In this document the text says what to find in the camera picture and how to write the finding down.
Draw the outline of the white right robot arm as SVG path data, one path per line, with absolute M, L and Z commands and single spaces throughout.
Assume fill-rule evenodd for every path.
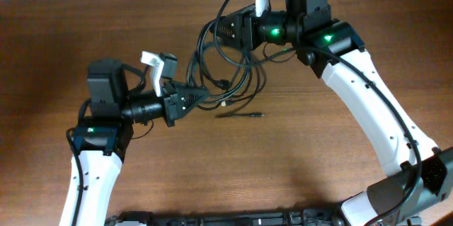
M 414 225 L 418 214 L 452 192 L 452 150 L 440 149 L 408 116 L 378 74 L 353 27 L 334 19 L 328 0 L 270 0 L 219 14 L 216 44 L 250 52 L 263 43 L 295 52 L 348 107 L 372 144 L 385 178 L 317 212 L 317 225 Z

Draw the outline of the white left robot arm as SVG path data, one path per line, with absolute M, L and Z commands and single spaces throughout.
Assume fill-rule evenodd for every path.
M 144 78 L 142 71 L 119 60 L 97 60 L 88 66 L 90 96 L 79 109 L 76 126 L 66 131 L 71 180 L 61 225 L 104 224 L 135 123 L 147 125 L 163 118 L 172 127 L 209 95 L 206 88 L 173 80 L 165 82 L 160 96 L 143 91 L 145 80 L 129 89 L 127 71 Z

